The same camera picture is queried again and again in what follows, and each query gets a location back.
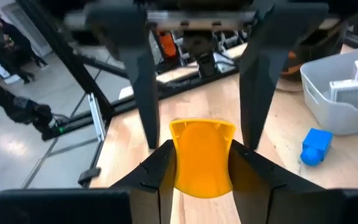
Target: yellow object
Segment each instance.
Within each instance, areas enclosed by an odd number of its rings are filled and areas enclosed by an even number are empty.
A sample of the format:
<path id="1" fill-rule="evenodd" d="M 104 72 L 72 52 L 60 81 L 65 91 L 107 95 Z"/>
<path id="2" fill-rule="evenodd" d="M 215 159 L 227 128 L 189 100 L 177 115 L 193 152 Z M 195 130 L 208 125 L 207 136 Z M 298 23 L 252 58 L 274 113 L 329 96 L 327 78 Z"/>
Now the yellow object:
<path id="1" fill-rule="evenodd" d="M 235 126 L 213 119 L 180 119 L 170 123 L 177 154 L 175 187 L 198 198 L 232 190 L 227 162 Z"/>

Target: blue object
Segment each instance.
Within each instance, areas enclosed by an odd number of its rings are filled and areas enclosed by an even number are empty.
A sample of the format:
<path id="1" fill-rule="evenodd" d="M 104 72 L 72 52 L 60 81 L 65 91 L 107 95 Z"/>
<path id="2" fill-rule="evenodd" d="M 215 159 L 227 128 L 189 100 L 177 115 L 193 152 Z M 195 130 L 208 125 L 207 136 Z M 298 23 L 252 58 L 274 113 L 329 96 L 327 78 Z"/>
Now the blue object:
<path id="1" fill-rule="evenodd" d="M 302 162 L 308 166 L 317 166 L 322 162 L 331 147 L 333 136 L 328 131 L 311 128 L 302 143 Z"/>

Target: floor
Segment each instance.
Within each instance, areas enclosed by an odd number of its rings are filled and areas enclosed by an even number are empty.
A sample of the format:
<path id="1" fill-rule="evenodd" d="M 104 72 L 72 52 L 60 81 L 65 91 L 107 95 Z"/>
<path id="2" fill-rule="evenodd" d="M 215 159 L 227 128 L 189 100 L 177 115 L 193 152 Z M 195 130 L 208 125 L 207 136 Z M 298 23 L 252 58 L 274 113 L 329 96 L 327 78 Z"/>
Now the floor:
<path id="1" fill-rule="evenodd" d="M 98 60 L 117 64 L 104 48 L 84 49 Z M 4 85 L 8 90 L 51 106 L 54 113 L 73 116 L 90 109 L 84 91 L 55 54 L 48 55 L 50 66 L 38 70 L 36 82 Z M 86 67 L 110 101 L 118 99 L 129 82 L 110 73 Z M 80 174 L 89 168 L 96 146 L 94 126 L 58 139 L 43 142 L 32 126 L 15 124 L 0 108 L 0 190 L 18 188 L 76 188 Z"/>

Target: wooden table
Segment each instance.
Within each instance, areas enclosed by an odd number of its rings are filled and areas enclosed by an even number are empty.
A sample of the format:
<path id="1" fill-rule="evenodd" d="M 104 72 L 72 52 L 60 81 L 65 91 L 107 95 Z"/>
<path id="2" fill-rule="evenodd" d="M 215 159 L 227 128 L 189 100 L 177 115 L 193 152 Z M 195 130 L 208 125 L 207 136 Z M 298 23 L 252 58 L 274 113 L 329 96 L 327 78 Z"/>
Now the wooden table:
<path id="1" fill-rule="evenodd" d="M 240 54 L 245 46 L 231 51 Z M 350 51 L 344 46 L 343 52 Z M 181 68 L 158 77 L 161 81 L 194 71 Z M 160 102 L 161 139 L 171 139 L 169 122 L 175 118 L 224 118 L 240 127 L 238 75 L 224 78 L 173 96 Z M 123 90 L 123 96 L 131 89 Z M 287 170 L 326 188 L 358 188 L 358 134 L 335 137 L 325 161 L 317 167 L 300 162 L 301 144 L 310 128 L 319 128 L 306 107 L 303 93 L 277 91 L 266 120 L 258 153 Z M 241 130 L 234 139 L 242 142 Z M 150 151 L 140 123 L 138 111 L 130 111 L 113 118 L 97 166 L 101 174 L 90 187 L 109 187 L 139 165 Z M 171 223 L 239 223 L 232 194 L 203 200 L 175 190 Z"/>

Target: white container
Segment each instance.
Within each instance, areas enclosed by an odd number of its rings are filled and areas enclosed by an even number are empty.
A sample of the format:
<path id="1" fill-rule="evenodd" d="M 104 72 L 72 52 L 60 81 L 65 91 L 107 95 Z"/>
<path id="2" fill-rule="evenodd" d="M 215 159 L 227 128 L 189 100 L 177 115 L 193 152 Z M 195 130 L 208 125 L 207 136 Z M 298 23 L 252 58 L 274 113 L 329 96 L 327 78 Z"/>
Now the white container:
<path id="1" fill-rule="evenodd" d="M 358 133 L 358 109 L 348 103 L 329 101 L 329 82 L 354 78 L 354 61 L 358 49 L 334 55 L 301 67 L 305 103 L 321 128 L 335 135 Z"/>

